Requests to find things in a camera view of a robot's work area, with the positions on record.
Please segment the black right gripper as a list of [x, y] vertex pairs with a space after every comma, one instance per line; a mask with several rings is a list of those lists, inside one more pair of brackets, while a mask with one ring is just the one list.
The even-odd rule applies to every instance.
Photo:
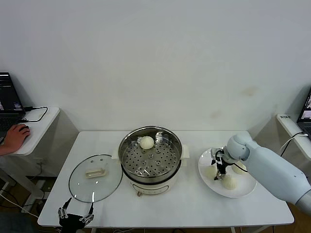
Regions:
[[224, 152], [223, 151], [218, 151], [217, 152], [217, 160], [212, 159], [211, 160], [211, 165], [213, 166], [215, 163], [217, 163], [217, 169], [218, 171], [216, 172], [216, 176], [214, 177], [214, 180], [222, 180], [226, 176], [226, 167], [230, 166], [231, 164], [226, 162], [223, 159]]

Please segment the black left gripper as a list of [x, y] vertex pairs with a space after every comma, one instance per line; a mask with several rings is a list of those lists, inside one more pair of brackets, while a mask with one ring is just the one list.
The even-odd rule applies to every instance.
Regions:
[[59, 224], [62, 228], [84, 228], [85, 223], [83, 221], [92, 221], [94, 219], [93, 214], [93, 204], [89, 209], [89, 212], [86, 216], [80, 216], [75, 214], [68, 214], [67, 208], [71, 202], [72, 198], [69, 198], [68, 201], [64, 203], [62, 207], [58, 209], [58, 216], [59, 216]]

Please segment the person's bare hand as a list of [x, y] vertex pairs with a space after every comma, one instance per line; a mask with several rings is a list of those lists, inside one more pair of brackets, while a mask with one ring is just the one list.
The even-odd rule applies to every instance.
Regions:
[[25, 124], [13, 125], [0, 146], [0, 154], [7, 155], [17, 151], [30, 134], [30, 129]]

